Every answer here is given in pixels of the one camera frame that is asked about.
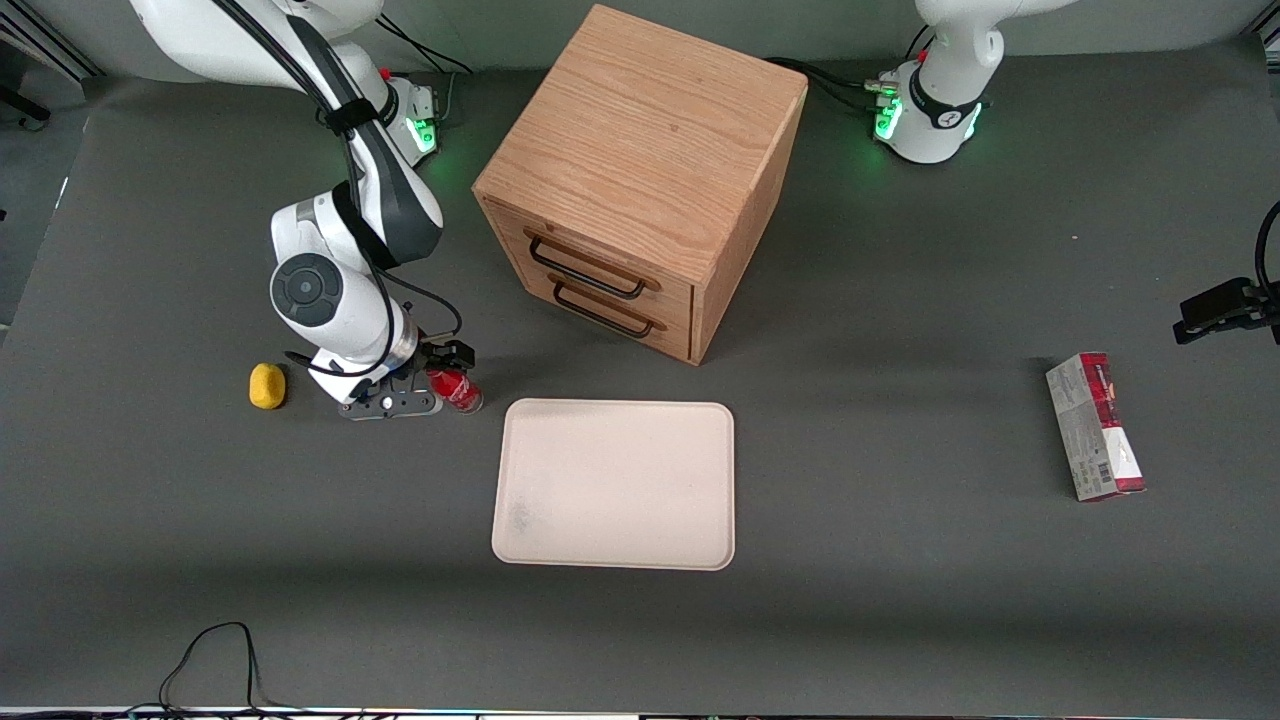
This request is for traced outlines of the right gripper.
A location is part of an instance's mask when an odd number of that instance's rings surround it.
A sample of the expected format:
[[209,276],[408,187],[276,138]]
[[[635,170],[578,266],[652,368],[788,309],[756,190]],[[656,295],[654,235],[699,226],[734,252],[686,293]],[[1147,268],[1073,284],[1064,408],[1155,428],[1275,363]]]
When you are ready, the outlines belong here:
[[421,372],[466,373],[475,366],[475,350],[465,342],[420,342],[419,354],[393,350],[378,364],[319,350],[310,359],[310,375],[338,404],[419,404],[406,397],[421,393]]

